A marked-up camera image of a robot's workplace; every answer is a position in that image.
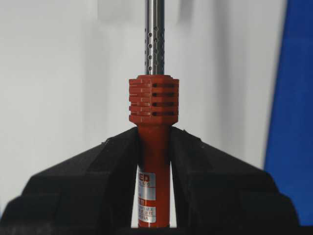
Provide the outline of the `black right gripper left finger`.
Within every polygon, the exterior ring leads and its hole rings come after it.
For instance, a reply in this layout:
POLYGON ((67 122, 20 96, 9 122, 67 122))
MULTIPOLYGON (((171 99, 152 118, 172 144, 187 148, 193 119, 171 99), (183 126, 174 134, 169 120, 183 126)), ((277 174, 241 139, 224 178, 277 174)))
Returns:
POLYGON ((30 178, 8 203, 3 235, 110 235, 132 220, 137 129, 30 178))

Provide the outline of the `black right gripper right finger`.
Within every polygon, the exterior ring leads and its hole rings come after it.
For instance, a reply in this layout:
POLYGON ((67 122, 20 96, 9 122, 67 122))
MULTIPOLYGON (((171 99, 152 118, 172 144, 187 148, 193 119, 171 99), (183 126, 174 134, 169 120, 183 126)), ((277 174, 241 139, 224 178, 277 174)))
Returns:
POLYGON ((267 172, 178 128, 170 150, 177 225, 189 234, 285 234, 299 226, 267 172))

